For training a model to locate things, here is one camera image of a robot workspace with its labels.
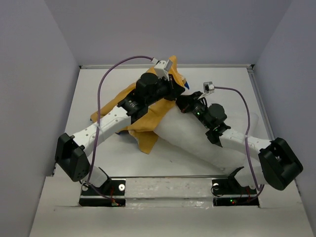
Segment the white pillow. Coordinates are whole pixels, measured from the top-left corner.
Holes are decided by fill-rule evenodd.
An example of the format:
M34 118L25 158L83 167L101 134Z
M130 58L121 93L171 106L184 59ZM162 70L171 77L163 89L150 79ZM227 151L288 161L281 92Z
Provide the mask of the white pillow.
M166 113L154 129L160 138L225 173L244 165L244 153L211 144L206 136L207 131L193 114L184 114L176 106Z

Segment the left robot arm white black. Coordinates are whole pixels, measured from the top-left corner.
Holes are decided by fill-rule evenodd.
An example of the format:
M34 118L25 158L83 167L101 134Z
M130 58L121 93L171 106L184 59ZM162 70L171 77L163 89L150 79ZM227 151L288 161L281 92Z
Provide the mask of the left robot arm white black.
M153 73L142 74L135 88L119 99L105 116L80 132L59 136L55 162L73 182L84 181L98 195L106 194L111 178L94 166L94 160L88 160L88 156L95 155L97 146L114 133L143 117L150 105L161 99L174 101L184 91L185 88L175 81L173 75L166 79Z

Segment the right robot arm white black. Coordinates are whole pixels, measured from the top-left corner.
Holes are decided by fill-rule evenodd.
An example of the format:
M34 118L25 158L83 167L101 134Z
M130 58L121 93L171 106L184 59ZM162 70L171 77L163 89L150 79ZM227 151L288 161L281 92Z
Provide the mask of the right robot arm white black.
M182 113L192 113L206 127L211 144L258 158L264 180L276 190L284 190L302 171L303 166L289 144L282 138L272 141L247 136L225 124L227 115L222 105L209 106L197 91L181 95L176 105Z

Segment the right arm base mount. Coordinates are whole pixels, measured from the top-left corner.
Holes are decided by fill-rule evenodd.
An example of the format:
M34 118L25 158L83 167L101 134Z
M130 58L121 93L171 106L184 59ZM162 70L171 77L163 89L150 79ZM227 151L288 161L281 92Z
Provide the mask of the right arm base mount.
M213 206L260 206L257 191L250 189L249 186L242 187L235 179L235 175L241 169L242 167L237 168L226 178L212 180L210 190L214 196Z

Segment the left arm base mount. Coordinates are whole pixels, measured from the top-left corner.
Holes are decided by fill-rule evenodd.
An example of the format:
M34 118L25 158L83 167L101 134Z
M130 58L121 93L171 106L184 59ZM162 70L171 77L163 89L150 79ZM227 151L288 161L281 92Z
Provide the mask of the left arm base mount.
M79 205L82 207L123 207L125 206L125 178L113 178L110 187L99 195L94 189L80 181Z

